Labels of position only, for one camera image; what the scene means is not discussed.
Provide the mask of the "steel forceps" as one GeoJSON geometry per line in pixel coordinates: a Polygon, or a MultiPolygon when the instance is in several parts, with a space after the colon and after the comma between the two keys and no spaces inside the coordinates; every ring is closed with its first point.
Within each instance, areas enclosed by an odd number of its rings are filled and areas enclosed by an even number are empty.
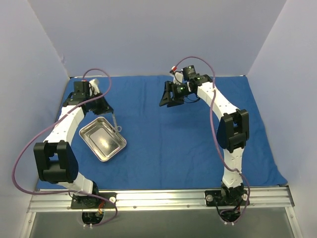
{"type": "Polygon", "coordinates": [[[116,120],[115,113],[111,113],[111,116],[112,116],[114,131],[115,131],[116,133],[121,132],[121,131],[122,131],[122,127],[117,124],[117,120],[116,120]]]}

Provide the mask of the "stainless steel instrument tray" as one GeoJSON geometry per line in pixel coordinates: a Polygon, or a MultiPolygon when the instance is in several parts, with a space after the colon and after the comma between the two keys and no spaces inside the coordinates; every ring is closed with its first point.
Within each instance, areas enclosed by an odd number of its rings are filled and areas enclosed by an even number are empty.
{"type": "Polygon", "coordinates": [[[81,128],[79,135],[101,162],[107,162],[127,145],[126,139],[104,117],[81,128]]]}

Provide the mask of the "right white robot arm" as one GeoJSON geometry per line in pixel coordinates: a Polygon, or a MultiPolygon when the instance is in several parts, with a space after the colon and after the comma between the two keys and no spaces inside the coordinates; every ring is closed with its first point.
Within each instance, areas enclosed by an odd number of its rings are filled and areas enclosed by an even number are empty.
{"type": "Polygon", "coordinates": [[[215,85],[215,77],[196,73],[190,65],[177,70],[171,68],[172,81],[166,81],[159,106],[174,107],[183,105],[185,98],[194,94],[210,108],[210,116],[219,120],[218,128],[212,129],[217,150],[222,150],[221,160],[224,165],[222,184],[226,187],[220,192],[220,199],[230,205],[238,198],[235,190],[243,184],[242,155],[249,139],[249,114],[230,103],[215,85]]]}

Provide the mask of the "blue surgical cloth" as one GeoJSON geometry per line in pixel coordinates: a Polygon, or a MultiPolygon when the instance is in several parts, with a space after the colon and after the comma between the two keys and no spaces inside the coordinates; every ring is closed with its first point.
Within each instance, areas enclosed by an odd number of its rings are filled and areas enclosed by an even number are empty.
{"type": "MultiPolygon", "coordinates": [[[[87,113],[71,143],[79,172],[106,190],[220,187],[224,167],[212,138],[207,104],[200,100],[159,107],[170,76],[111,78],[106,100],[114,108],[127,145],[109,161],[101,162],[79,135],[82,127],[98,117],[87,113]]],[[[250,138],[242,173],[250,186],[287,184],[275,164],[247,77],[217,77],[216,86],[231,103],[249,113],[250,138]]]]}

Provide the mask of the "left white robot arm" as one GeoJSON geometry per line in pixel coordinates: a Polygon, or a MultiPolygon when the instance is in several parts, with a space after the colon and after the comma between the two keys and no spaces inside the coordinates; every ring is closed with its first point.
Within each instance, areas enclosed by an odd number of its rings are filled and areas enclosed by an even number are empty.
{"type": "Polygon", "coordinates": [[[94,208],[100,201],[97,185],[79,172],[71,148],[77,127],[88,112],[113,113],[96,78],[74,82],[74,90],[64,101],[56,125],[43,142],[34,145],[33,151],[41,181],[77,192],[87,207],[94,208]]]}

